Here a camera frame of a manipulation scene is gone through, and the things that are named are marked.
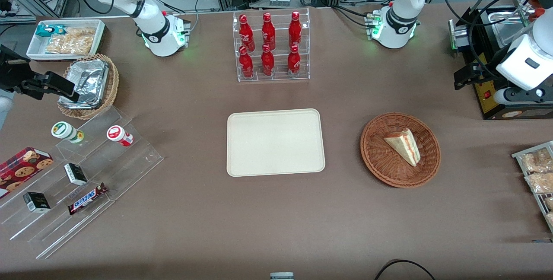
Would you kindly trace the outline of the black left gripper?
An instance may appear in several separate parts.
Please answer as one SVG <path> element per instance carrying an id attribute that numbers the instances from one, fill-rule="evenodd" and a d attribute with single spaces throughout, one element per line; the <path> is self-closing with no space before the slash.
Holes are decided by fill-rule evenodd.
<path id="1" fill-rule="evenodd" d="M 480 84 L 486 82 L 486 74 L 478 63 L 468 63 L 454 73 L 454 89 L 464 88 L 467 84 Z"/>

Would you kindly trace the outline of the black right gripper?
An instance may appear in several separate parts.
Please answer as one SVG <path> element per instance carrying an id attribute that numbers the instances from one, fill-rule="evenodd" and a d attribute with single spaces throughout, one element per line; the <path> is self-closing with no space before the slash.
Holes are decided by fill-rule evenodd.
<path id="1" fill-rule="evenodd" d="M 75 91 L 75 83 L 56 73 L 47 72 L 44 79 L 33 79 L 29 60 L 4 45 L 0 46 L 0 87 L 36 100 L 42 100 L 45 94 L 59 95 L 72 102 L 77 102 L 80 97 Z"/>

